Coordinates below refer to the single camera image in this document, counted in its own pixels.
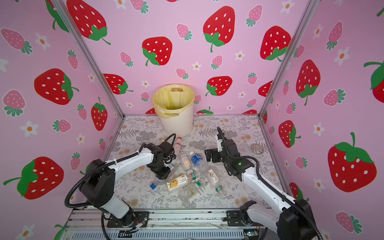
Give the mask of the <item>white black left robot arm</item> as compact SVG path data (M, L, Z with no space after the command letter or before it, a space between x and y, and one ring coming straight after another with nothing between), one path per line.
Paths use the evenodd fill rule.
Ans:
M168 165L174 153L172 144L162 142L158 146L142 144L134 154L118 160L92 161L89 171L80 182L80 192L93 207L111 214L122 226L129 226L135 221L135 214L129 204L115 194L115 182L139 167L147 167L165 180L171 172Z

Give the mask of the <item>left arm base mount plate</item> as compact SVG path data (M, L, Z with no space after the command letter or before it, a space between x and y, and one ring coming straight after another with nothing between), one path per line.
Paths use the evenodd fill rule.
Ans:
M150 212L147 211L134 211L128 212L122 219L117 219L113 215L110 216L107 227L108 228L128 228L132 229L139 225L139 228L146 228L149 220Z

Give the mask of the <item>clear bottle orange white label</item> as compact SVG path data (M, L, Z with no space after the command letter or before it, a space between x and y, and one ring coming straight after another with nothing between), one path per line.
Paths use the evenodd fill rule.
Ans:
M187 171L191 169L191 162L188 155L186 153L181 153L180 157L183 170Z

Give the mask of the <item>white bottle red cap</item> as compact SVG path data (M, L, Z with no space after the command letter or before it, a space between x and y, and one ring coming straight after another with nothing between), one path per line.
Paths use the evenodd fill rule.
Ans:
M180 153L181 150L181 143L182 143L182 138L178 137L175 144L174 144L174 154L177 157Z

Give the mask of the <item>blue cap bottle blue label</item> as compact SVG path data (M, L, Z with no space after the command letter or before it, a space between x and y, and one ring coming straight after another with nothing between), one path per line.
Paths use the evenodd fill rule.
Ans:
M155 176L154 179L152 180L151 184L150 184L150 188L152 190L154 190L157 187L161 186L164 182L165 182L165 180L162 180L162 179L158 178L157 176Z

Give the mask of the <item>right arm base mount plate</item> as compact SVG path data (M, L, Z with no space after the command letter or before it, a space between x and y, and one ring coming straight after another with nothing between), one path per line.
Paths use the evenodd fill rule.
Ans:
M263 227L264 225L252 222L245 211L232 210L226 211L223 222L227 222L230 227Z

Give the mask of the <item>green cap bottle white label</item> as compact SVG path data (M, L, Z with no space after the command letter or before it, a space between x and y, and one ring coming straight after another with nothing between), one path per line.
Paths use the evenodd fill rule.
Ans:
M215 189L218 195L224 195L225 190L222 186L221 179L218 176L218 171L215 168L208 168L206 170L206 176L211 184L211 186Z

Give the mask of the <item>sunflower label bottle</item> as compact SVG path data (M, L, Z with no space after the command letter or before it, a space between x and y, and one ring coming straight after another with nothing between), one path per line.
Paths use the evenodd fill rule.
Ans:
M194 182L188 181L186 174L183 174L183 175L180 175L179 177L167 182L166 187L167 187L167 190L169 192L173 192L176 190L181 190L191 183L194 183Z

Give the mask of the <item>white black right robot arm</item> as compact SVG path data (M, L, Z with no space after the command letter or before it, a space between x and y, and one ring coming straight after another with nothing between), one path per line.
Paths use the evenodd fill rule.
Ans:
M296 200L265 179L259 171L260 163L251 156L241 156L233 140L217 139L217 148L205 151L207 160L223 163L230 176L237 177L261 196L271 210L263 210L258 203L246 208L246 217L275 232L281 240L321 240L309 203Z

